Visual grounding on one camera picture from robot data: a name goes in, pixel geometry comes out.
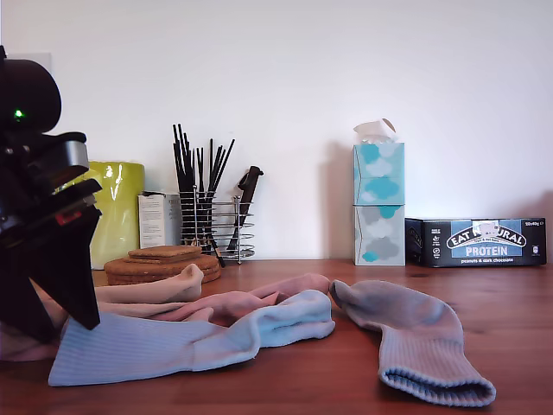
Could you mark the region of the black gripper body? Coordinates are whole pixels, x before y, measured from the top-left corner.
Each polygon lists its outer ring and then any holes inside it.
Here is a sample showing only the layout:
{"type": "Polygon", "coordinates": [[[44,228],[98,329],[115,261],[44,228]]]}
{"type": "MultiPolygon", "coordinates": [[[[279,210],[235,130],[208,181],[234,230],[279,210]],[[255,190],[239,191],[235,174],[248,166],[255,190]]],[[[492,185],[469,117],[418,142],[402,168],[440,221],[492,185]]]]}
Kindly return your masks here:
{"type": "Polygon", "coordinates": [[[30,244],[31,233],[54,217],[69,222],[95,207],[101,189],[95,180],[62,187],[88,170],[84,144],[56,144],[41,154],[27,145],[2,145],[1,246],[30,244]]]}

